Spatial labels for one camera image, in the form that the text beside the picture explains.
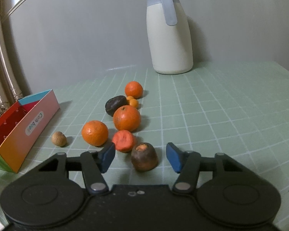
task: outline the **white label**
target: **white label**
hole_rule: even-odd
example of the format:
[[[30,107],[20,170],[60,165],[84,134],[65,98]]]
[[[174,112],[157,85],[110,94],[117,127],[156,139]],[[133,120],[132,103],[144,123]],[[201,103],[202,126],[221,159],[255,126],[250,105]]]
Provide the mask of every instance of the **white label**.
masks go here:
[[[36,126],[39,124],[39,122],[44,118],[43,111],[39,112],[38,115],[33,119],[33,121],[28,125],[26,128],[26,135],[29,136],[33,132],[33,130],[36,128]]]

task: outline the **open box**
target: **open box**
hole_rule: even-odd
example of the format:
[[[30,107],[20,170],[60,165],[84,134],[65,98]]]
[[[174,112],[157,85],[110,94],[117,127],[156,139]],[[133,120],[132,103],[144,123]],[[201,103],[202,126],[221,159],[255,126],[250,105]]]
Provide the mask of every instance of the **open box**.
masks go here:
[[[47,123],[60,108],[53,90],[15,102],[0,117],[0,169],[17,173]]]

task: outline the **tabletop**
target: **tabletop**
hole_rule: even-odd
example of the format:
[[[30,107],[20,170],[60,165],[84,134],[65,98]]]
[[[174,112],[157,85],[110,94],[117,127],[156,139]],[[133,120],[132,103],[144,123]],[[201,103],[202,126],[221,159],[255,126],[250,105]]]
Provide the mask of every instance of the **tabletop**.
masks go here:
[[[139,141],[151,143],[159,165],[145,173],[133,169],[130,154],[116,152],[103,174],[113,184],[169,184],[177,174],[166,158],[166,144],[213,157],[223,152],[271,182],[282,197],[274,223],[289,231],[289,72],[274,62],[200,63],[190,72],[160,75],[152,68],[107,72],[91,81],[54,89],[60,109],[27,155],[18,174],[0,170],[0,193],[12,180],[57,152],[68,157],[100,150],[81,136],[85,122],[100,120],[115,133],[112,117],[105,113],[108,99],[124,95],[125,85],[138,81],[144,88],[139,100],[142,120],[135,132]],[[61,131],[68,145],[59,148],[51,135]],[[80,172],[70,179],[83,186]],[[199,184],[212,177],[202,172]],[[0,209],[0,221],[6,220]]]

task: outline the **kettle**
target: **kettle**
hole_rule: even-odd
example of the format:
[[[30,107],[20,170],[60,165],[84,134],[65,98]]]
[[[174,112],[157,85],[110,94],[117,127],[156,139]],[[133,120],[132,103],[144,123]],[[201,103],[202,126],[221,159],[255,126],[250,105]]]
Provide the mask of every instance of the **kettle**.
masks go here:
[[[180,74],[192,69],[190,29],[179,0],[147,0],[147,33],[156,72]]]

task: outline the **orange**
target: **orange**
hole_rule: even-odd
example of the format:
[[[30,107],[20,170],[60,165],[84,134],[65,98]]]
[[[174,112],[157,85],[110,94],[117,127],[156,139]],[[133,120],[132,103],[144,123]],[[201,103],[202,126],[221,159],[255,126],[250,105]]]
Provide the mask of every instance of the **orange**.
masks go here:
[[[132,81],[125,86],[124,91],[127,96],[132,96],[135,99],[138,99],[142,96],[144,90],[139,82]]]
[[[117,130],[136,130],[141,122],[141,116],[137,109],[126,105],[118,108],[113,115],[113,123]]]
[[[127,101],[129,101],[129,100],[134,99],[134,97],[132,97],[132,96],[127,96],[126,99],[127,99]]]
[[[134,108],[138,108],[139,102],[136,99],[130,99],[128,101],[129,105],[134,107]]]
[[[114,134],[112,142],[117,151],[128,153],[136,145],[137,139],[130,131],[120,130]]]
[[[81,135],[90,145],[101,146],[108,139],[108,128],[100,121],[90,121],[83,126]]]

